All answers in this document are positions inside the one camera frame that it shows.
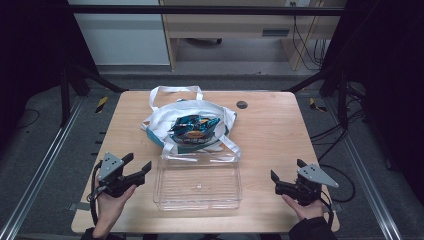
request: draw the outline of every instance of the robotic arm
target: robotic arm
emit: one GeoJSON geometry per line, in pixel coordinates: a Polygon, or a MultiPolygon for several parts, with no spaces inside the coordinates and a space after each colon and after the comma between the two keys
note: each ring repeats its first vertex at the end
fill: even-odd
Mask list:
{"type": "Polygon", "coordinates": [[[307,165],[301,159],[297,160],[297,179],[295,183],[280,181],[277,174],[271,170],[271,179],[275,183],[275,194],[286,194],[296,199],[299,205],[307,206],[321,198],[322,184],[338,188],[339,185],[328,176],[318,165],[307,165]]]}
{"type": "Polygon", "coordinates": [[[91,216],[94,225],[97,224],[96,198],[106,193],[112,197],[118,198],[132,185],[137,187],[145,183],[145,175],[152,169],[152,162],[148,162],[141,171],[129,176],[123,176],[124,166],[134,159],[134,154],[129,153],[122,159],[106,152],[104,160],[100,161],[95,167],[92,175],[91,193],[87,196],[90,203],[91,216]],[[99,186],[95,187],[96,172],[99,172],[99,186]]]}

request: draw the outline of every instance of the white plastic bag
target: white plastic bag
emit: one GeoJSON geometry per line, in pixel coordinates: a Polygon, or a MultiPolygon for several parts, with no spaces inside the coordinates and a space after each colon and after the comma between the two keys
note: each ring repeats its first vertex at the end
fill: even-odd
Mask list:
{"type": "Polygon", "coordinates": [[[230,110],[229,108],[219,106],[202,99],[203,93],[198,86],[156,87],[150,92],[149,99],[149,105],[152,108],[153,113],[141,123],[140,128],[146,131],[149,139],[151,139],[157,145],[163,147],[162,155],[184,154],[195,151],[219,152],[223,150],[223,148],[220,147],[220,145],[223,143],[236,156],[236,158],[231,159],[239,160],[241,156],[241,150],[228,138],[236,120],[237,113],[230,110]],[[197,92],[196,100],[178,101],[167,104],[160,108],[154,106],[154,101],[158,92],[179,91],[197,92]],[[187,147],[176,144],[175,141],[170,138],[169,130],[177,118],[187,115],[201,115],[211,118],[220,118],[220,121],[215,127],[214,136],[209,142],[187,147]]]}

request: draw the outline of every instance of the clear plastic container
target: clear plastic container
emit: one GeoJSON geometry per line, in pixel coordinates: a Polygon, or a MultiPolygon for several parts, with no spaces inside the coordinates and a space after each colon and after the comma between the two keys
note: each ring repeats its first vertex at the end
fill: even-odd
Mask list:
{"type": "Polygon", "coordinates": [[[242,189],[239,159],[232,154],[161,156],[153,200],[159,210],[236,209],[242,189]]]}

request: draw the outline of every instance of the human hand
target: human hand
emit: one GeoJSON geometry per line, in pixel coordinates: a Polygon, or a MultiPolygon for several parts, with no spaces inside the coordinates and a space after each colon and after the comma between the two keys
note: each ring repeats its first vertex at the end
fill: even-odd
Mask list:
{"type": "Polygon", "coordinates": [[[283,200],[289,205],[297,214],[299,221],[303,219],[312,219],[324,216],[323,204],[320,200],[316,200],[308,206],[299,205],[293,198],[286,194],[281,196],[283,200]]]}
{"type": "MultiPolygon", "coordinates": [[[[95,184],[96,187],[99,185],[98,178],[96,178],[95,184]]],[[[97,197],[99,209],[98,221],[93,230],[94,238],[106,239],[119,216],[121,216],[125,203],[133,195],[136,188],[136,185],[132,185],[118,198],[114,198],[107,193],[102,193],[97,197]]]]}

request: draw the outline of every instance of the aluminum rail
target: aluminum rail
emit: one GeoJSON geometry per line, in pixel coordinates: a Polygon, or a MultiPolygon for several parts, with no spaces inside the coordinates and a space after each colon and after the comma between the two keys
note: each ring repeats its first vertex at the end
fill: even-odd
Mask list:
{"type": "Polygon", "coordinates": [[[54,164],[56,157],[66,140],[66,137],[73,127],[83,102],[84,98],[77,98],[77,102],[73,107],[73,114],[71,115],[71,118],[64,127],[59,129],[55,139],[53,140],[53,143],[50,145],[49,150],[44,156],[43,161],[41,162],[37,172],[28,185],[24,195],[22,196],[12,215],[9,217],[7,223],[1,229],[0,240],[15,239],[23,221],[25,220],[25,217],[27,216],[35,201],[35,198],[41,190],[44,180],[46,179],[51,167],[54,164]]]}
{"type": "MultiPolygon", "coordinates": [[[[338,118],[334,101],[331,101],[328,98],[324,98],[324,102],[326,106],[329,106],[330,113],[334,121],[337,123],[338,118]]],[[[355,170],[359,183],[364,190],[365,196],[368,199],[370,207],[374,212],[375,218],[380,225],[384,237],[386,240],[402,240],[399,229],[397,228],[389,209],[384,203],[384,200],[381,197],[377,186],[374,184],[374,181],[372,180],[370,173],[364,165],[360,154],[356,150],[349,134],[346,135],[343,142],[345,143],[346,151],[350,156],[349,159],[351,160],[352,167],[355,170]]]]}

